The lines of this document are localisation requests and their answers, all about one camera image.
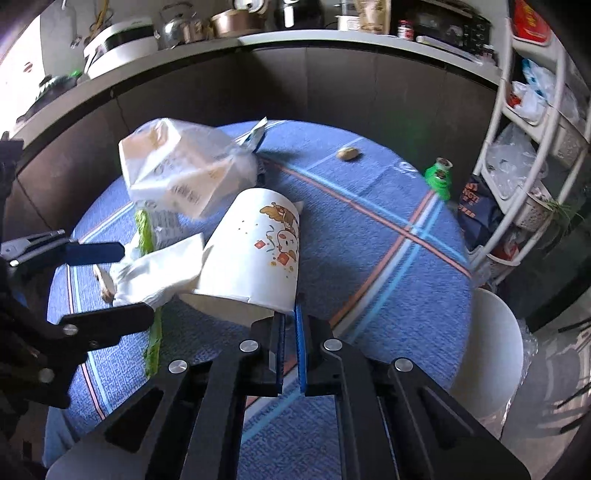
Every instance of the green plastic bottle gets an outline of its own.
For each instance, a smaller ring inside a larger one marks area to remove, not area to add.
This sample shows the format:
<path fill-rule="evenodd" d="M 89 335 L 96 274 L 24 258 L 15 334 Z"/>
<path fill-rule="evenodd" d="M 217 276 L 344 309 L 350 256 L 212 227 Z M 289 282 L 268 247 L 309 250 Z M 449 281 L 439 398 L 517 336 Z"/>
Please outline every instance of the green plastic bottle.
<path fill-rule="evenodd" d="M 452 185 L 452 176 L 449 172 L 451 167 L 453 167 L 452 162 L 439 157 L 435 165 L 425 171 L 427 185 L 435 190 L 444 202 L 451 198 L 449 193 L 449 188 Z"/>

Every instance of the white paper cup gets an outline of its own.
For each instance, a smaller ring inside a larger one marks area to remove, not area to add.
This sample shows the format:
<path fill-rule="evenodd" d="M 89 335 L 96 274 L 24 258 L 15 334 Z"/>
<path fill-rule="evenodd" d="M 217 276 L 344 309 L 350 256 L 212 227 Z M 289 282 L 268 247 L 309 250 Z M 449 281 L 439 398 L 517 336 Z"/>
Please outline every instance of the white paper cup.
<path fill-rule="evenodd" d="M 468 345 L 450 394 L 477 419 L 507 405 L 523 368 L 523 340 L 511 309 L 477 288 L 472 297 Z"/>
<path fill-rule="evenodd" d="M 197 286 L 182 301 L 213 317 L 250 326 L 291 313 L 300 259 L 300 216 L 283 195 L 248 189 L 205 246 Z"/>

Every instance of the white appliance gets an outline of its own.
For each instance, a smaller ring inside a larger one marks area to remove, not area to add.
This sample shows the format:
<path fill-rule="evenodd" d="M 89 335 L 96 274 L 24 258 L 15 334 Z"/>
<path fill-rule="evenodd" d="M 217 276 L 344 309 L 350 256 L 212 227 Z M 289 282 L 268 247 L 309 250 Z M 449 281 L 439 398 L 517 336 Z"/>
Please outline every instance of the white appliance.
<path fill-rule="evenodd" d="M 152 19 L 133 18 L 105 28 L 88 44 L 84 49 L 84 71 L 93 79 L 157 51 Z"/>

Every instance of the striped tablecloth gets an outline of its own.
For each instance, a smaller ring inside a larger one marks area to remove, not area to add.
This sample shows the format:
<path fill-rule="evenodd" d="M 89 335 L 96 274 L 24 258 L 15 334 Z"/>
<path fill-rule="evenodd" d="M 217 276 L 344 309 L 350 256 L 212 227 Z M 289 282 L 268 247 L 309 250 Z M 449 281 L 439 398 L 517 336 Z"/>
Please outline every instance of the striped tablecloth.
<path fill-rule="evenodd" d="M 254 122 L 222 130 L 236 137 Z M 303 200 L 298 290 L 306 310 L 329 319 L 337 336 L 365 355 L 389 362 L 413 359 L 449 388 L 468 336 L 470 281 L 463 241 L 452 214 L 421 175 L 391 150 L 351 132 L 295 121 L 272 122 L 259 156 L 266 187 Z M 336 151 L 353 145 L 362 157 L 345 163 Z M 187 236 L 208 238 L 227 206 L 205 222 L 185 221 Z M 81 241 L 127 243 L 135 231 L 122 179 L 115 181 L 76 226 Z M 107 308 L 90 266 L 60 267 L 51 286 L 48 320 Z M 163 314 L 161 365 L 177 358 L 204 361 L 247 333 L 173 300 Z M 286 363 L 294 364 L 293 326 Z M 89 354 L 76 372 L 68 410 L 51 409 L 49 464 L 91 431 L 144 381 L 147 334 Z M 340 478 L 331 397 L 304 398 L 297 372 L 285 376 L 280 398 L 246 411 L 239 462 L 242 479 Z"/>

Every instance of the copper pot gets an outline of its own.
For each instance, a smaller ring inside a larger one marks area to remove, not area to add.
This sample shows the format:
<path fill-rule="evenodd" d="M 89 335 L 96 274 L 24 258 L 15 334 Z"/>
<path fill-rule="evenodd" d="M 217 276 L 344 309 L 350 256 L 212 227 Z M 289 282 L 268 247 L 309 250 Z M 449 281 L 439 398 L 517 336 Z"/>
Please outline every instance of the copper pot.
<path fill-rule="evenodd" d="M 248 10 L 226 10 L 212 17 L 216 38 L 241 37 L 263 31 L 264 20 Z"/>

